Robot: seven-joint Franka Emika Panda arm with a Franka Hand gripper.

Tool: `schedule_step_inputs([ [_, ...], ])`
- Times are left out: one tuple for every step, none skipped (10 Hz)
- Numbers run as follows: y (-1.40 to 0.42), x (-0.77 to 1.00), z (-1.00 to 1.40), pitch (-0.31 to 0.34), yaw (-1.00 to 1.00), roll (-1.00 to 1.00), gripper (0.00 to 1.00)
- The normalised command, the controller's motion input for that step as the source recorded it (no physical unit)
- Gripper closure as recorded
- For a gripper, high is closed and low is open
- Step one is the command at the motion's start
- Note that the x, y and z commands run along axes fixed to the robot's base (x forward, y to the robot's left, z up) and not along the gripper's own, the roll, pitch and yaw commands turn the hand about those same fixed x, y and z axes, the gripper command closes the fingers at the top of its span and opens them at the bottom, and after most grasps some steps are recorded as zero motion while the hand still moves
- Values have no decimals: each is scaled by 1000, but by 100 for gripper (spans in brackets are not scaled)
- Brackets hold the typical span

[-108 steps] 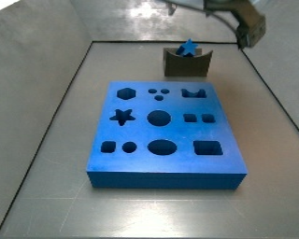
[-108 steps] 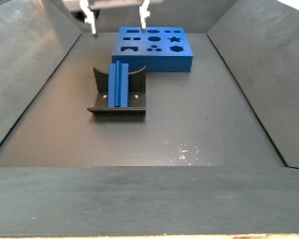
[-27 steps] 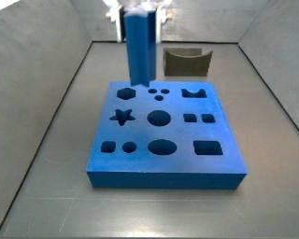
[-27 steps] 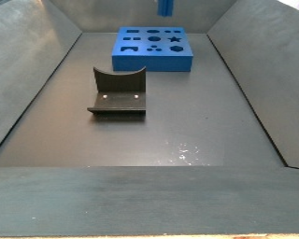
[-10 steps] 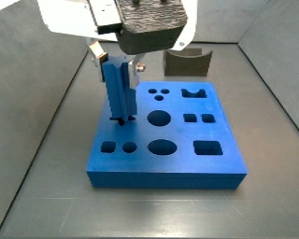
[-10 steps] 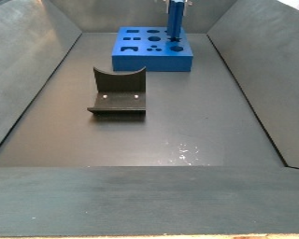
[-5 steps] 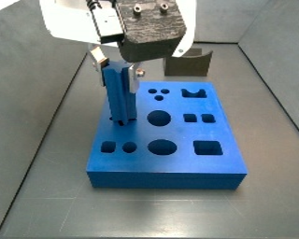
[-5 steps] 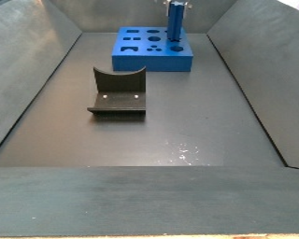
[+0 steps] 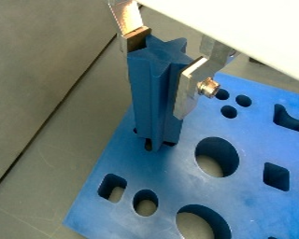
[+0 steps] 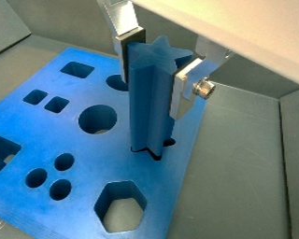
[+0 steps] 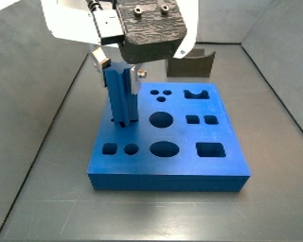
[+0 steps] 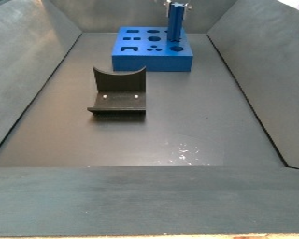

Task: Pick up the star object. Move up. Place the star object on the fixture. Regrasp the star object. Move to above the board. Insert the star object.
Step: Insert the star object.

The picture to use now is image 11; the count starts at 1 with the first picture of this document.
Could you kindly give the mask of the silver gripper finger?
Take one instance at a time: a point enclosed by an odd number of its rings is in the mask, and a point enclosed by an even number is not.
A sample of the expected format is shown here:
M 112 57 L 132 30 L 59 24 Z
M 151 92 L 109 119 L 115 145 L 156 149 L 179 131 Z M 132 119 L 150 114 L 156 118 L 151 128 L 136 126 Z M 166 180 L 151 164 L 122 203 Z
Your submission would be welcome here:
M 105 68 L 111 64 L 111 59 L 105 56 L 104 50 L 96 45 L 93 45 L 91 48 L 91 58 L 95 62 L 95 67 L 101 76 L 101 84 L 105 87 L 107 86 L 107 84 L 105 84 Z

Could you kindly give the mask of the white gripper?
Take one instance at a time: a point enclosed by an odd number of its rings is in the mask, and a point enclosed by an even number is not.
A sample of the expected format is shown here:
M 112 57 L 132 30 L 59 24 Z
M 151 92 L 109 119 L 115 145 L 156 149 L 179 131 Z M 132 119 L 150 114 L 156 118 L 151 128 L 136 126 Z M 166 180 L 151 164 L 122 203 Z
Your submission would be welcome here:
M 192 50 L 198 35 L 198 0 L 176 0 L 187 34 L 172 58 L 182 59 Z M 89 0 L 89 10 L 99 34 L 99 44 L 108 45 L 124 41 L 126 33 L 116 10 L 117 0 Z M 134 64 L 130 68 L 130 88 L 134 95 L 139 94 L 142 79 L 147 77 L 143 63 Z

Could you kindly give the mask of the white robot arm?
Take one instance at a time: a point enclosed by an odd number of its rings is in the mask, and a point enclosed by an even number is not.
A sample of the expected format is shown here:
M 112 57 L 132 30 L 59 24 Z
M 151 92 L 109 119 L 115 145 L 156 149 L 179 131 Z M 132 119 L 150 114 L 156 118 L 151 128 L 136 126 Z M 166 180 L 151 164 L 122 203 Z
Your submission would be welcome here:
M 45 23 L 60 39 L 91 43 L 99 68 L 107 67 L 105 45 L 124 61 L 182 59 L 198 36 L 198 0 L 40 0 Z

